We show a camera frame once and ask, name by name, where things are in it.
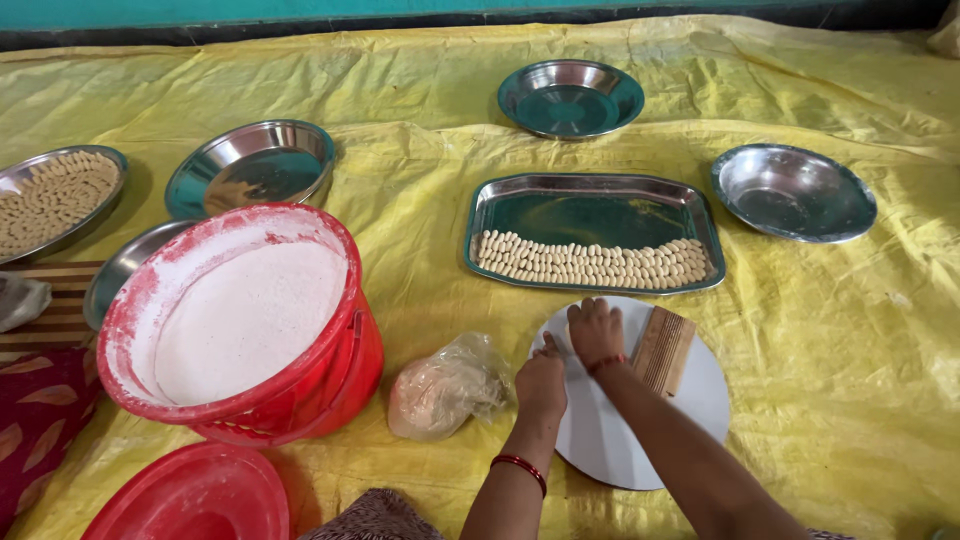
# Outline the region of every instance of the rectangular steel tray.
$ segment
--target rectangular steel tray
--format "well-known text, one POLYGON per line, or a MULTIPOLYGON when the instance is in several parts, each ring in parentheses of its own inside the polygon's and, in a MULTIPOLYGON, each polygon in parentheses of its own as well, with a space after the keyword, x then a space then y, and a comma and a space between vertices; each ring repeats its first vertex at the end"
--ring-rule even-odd
POLYGON ((473 193, 464 261, 478 274, 514 285, 661 296, 711 288, 727 276, 703 192, 642 174, 526 173, 484 182, 473 193), (669 289, 525 282, 478 265, 480 238, 493 230, 544 244, 632 249, 696 238, 713 268, 701 282, 669 289))

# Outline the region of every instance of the striped wooden board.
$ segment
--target striped wooden board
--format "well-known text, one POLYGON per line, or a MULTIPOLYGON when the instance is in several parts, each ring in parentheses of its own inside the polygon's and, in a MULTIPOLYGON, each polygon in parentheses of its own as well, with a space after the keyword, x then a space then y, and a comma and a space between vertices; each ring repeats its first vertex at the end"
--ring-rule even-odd
POLYGON ((27 353, 90 344, 96 332, 84 321, 84 294, 103 263, 94 260, 0 266, 0 271, 50 283, 54 297, 39 318, 0 333, 0 363, 14 361, 27 353))

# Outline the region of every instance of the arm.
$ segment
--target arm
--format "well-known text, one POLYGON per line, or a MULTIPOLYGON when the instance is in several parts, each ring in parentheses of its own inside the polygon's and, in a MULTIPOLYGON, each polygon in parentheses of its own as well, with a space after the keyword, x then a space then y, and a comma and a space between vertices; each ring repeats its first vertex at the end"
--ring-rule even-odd
MULTIPOLYGON (((622 354, 619 309, 586 299, 567 312, 570 338, 589 367, 622 354)), ((633 430, 660 479, 700 538, 805 540, 806 531, 764 491, 736 459, 692 420, 654 394, 626 364, 595 374, 611 403, 633 430)))
MULTIPOLYGON (((516 374, 519 413, 502 454, 525 459, 546 479, 566 411, 564 362, 549 333, 516 374)), ((470 507, 460 540, 534 540, 540 528, 540 483, 513 463, 493 465, 470 507)))

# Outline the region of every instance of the red bucket lid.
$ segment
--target red bucket lid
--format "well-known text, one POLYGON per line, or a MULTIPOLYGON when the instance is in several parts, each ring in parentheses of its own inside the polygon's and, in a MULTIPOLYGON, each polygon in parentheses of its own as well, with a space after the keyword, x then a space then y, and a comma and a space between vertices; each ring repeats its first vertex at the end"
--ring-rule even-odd
POLYGON ((203 442, 175 450, 127 482, 82 540, 288 540, 280 477, 258 452, 203 442))

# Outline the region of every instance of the stainless steel plate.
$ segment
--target stainless steel plate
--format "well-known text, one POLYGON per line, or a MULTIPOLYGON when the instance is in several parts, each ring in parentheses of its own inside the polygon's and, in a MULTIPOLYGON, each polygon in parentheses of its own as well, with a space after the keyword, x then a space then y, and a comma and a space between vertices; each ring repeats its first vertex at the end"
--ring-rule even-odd
POLYGON ((605 63, 550 60, 511 74, 496 100, 521 128, 547 138, 581 140, 632 122, 643 109, 643 89, 605 63))
POLYGON ((846 242, 876 221, 870 188, 840 163, 782 144, 747 144, 711 169, 713 190, 758 231, 815 243, 846 242))
POLYGON ((464 261, 478 274, 544 288, 670 295, 716 286, 727 275, 709 203, 696 187, 648 175, 527 173, 490 180, 473 193, 464 261), (713 269, 701 282, 646 289, 524 282, 480 268, 483 231, 512 231, 545 244, 657 247, 696 238, 713 269))
POLYGON ((29 262, 54 254, 61 249, 72 245, 84 236, 92 233, 94 229, 100 226, 100 224, 107 219, 113 209, 116 208, 117 203, 120 202, 120 190, 123 189, 124 181, 127 179, 127 159, 124 158, 123 154, 117 152, 116 150, 108 146, 100 146, 99 144, 78 144, 76 146, 66 146, 64 148, 58 148, 57 150, 51 150, 46 154, 40 154, 39 156, 7 167, 6 169, 0 171, 0 191, 16 191, 19 193, 20 187, 23 185, 23 181, 34 176, 33 173, 30 172, 30 167, 44 163, 47 160, 59 158, 60 156, 67 156, 75 152, 80 152, 81 150, 89 152, 90 154, 100 153, 100 155, 103 157, 108 158, 116 163, 117 170, 120 172, 120 178, 117 180, 117 184, 113 187, 113 190, 110 192, 107 198, 104 199, 104 202, 100 203, 100 206, 93 209, 93 211, 87 217, 77 222, 70 229, 67 229, 66 232, 61 233, 59 236, 51 238, 42 244, 38 244, 21 254, 0 258, 0 264, 14 260, 29 262))
POLYGON ((127 282, 133 271, 139 268, 143 261, 153 255, 163 244, 198 223, 200 221, 195 219, 161 223, 140 233, 117 250, 93 275, 90 287, 84 294, 84 320, 86 323, 93 330, 100 331, 107 310, 113 302, 113 297, 120 292, 120 288, 127 282))
POLYGON ((180 164, 164 194, 167 211, 175 219, 204 219, 259 203, 302 203, 329 188, 334 157, 330 136, 308 122, 241 126, 180 164))

